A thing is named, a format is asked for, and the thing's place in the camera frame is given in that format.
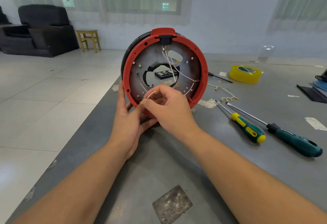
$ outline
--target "gray work table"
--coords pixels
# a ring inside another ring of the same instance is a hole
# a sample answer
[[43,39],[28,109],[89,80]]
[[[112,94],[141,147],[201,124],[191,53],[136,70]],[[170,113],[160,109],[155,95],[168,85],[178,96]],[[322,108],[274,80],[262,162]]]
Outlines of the gray work table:
[[[208,62],[209,71],[215,74],[220,71],[229,72],[234,64]],[[274,122],[284,129],[311,139],[323,148],[323,155],[306,158],[272,137],[262,124],[244,116],[261,127],[267,135],[264,143],[255,145],[219,107],[208,109],[196,105],[193,113],[196,122],[204,131],[327,211],[327,131],[316,130],[305,121],[305,117],[314,117],[327,126],[327,104],[310,101],[295,87],[296,84],[310,86],[314,76],[321,74],[325,68],[253,63],[248,65],[264,72],[256,84],[235,81],[231,84],[211,77],[209,83],[231,90],[239,98],[233,102],[235,106],[267,123]],[[221,97],[228,97],[228,94],[208,86],[202,99],[220,100]],[[115,115],[116,98],[117,93],[109,89],[59,153],[57,165],[47,169],[38,180],[33,198],[29,201],[23,200],[8,223],[107,142]],[[176,185],[181,185],[193,206],[174,223],[237,223],[193,155],[160,126],[148,130],[140,137],[135,154],[117,176],[95,223],[159,224],[152,203]]]

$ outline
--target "yellow tape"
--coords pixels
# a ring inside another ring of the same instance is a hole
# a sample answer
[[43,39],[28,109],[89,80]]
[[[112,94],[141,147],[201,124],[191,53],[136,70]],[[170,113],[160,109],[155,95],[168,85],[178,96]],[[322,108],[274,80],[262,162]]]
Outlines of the yellow tape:
[[231,67],[229,77],[244,83],[256,83],[261,76],[261,71],[254,67],[235,65]]

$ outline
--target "tiled floor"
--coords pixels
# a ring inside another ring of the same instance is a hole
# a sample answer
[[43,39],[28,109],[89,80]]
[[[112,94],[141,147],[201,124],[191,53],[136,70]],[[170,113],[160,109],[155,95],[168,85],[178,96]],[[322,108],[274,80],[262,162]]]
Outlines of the tiled floor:
[[0,224],[120,74],[124,51],[55,58],[0,52]]

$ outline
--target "black screwdriver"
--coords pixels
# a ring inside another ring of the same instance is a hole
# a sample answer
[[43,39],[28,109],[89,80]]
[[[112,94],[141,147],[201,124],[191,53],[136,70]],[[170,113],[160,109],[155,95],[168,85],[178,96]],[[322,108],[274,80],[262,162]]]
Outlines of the black screwdriver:
[[224,81],[227,81],[227,82],[230,82],[230,83],[234,83],[233,81],[230,81],[230,80],[227,80],[227,79],[224,79],[224,78],[218,77],[218,76],[216,76],[216,75],[214,75],[213,73],[210,73],[210,72],[208,72],[208,75],[211,76],[211,77],[220,78],[220,79],[222,79],[222,80],[224,80]]

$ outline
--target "yellow-handled screwdriver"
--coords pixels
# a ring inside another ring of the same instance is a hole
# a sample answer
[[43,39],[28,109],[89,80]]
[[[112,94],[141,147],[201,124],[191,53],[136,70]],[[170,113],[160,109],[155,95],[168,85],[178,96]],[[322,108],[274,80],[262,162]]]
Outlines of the yellow-handled screwdriver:
[[231,120],[234,121],[240,128],[243,130],[245,135],[254,143],[262,143],[266,140],[266,136],[257,126],[249,123],[247,120],[244,120],[240,117],[238,113],[232,113],[226,109],[221,103],[215,100],[216,103],[223,107],[229,114],[231,114]]

